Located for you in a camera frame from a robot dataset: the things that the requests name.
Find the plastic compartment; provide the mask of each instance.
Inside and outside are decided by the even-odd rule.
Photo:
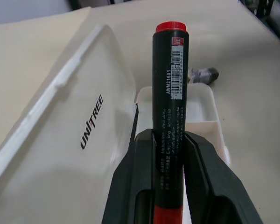
[[[152,87],[144,87],[137,96],[139,118],[137,133],[153,127]],[[211,88],[205,84],[189,84],[185,130],[199,134],[212,143],[222,160],[230,164],[225,146],[221,123]]]

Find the barcode label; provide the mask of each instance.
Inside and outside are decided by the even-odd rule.
[[[183,45],[171,46],[171,99],[182,99]]]

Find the plastic case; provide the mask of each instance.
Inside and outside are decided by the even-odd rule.
[[[0,224],[102,221],[128,149],[136,85],[112,30],[89,33],[76,33],[0,147]],[[137,103],[140,132],[152,127],[151,87]],[[186,120],[230,162],[208,86],[189,86]]]

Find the white table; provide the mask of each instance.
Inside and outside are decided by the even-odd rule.
[[[1,25],[0,144],[80,25],[112,27],[139,90],[151,84],[154,29],[169,20],[188,27],[189,65],[218,69],[231,169],[263,222],[280,224],[280,41],[235,0],[145,0]]]

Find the red marker cap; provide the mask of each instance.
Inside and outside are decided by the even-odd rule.
[[[182,22],[170,21],[158,25],[157,28],[155,29],[155,32],[158,33],[164,30],[180,30],[186,32],[187,27]]]
[[[182,224],[182,206],[178,209],[154,207],[154,224]]]

